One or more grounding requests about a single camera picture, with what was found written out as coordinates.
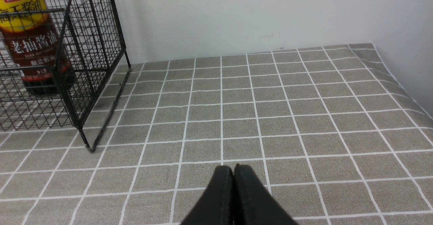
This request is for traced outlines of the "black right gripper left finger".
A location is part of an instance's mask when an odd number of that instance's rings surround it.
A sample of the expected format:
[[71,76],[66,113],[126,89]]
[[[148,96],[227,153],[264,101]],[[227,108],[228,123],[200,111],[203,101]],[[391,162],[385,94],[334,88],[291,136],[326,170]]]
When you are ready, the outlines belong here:
[[182,225],[231,225],[233,173],[217,166],[203,194],[182,221]]

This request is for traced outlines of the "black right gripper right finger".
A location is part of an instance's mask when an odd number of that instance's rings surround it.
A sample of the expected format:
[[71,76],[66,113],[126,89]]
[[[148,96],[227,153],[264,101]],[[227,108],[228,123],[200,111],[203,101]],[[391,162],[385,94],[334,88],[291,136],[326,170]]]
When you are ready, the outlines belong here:
[[267,191],[250,165],[234,169],[235,225],[296,225]]

